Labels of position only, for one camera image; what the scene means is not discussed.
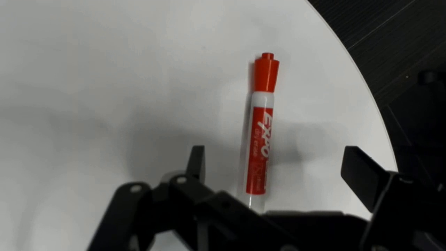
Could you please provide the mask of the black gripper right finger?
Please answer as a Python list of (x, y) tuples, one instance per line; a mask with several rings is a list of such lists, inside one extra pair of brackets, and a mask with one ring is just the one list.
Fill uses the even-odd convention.
[(341, 179), (370, 212), (362, 251), (446, 251), (446, 196), (345, 147)]

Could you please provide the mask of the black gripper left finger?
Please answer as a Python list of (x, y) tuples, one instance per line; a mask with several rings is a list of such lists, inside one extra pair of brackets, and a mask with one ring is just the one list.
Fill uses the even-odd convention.
[(204, 147), (191, 150), (186, 168), (152, 189), (119, 186), (86, 251), (150, 251), (156, 236), (172, 232), (188, 251), (239, 246), (259, 215), (204, 184)]

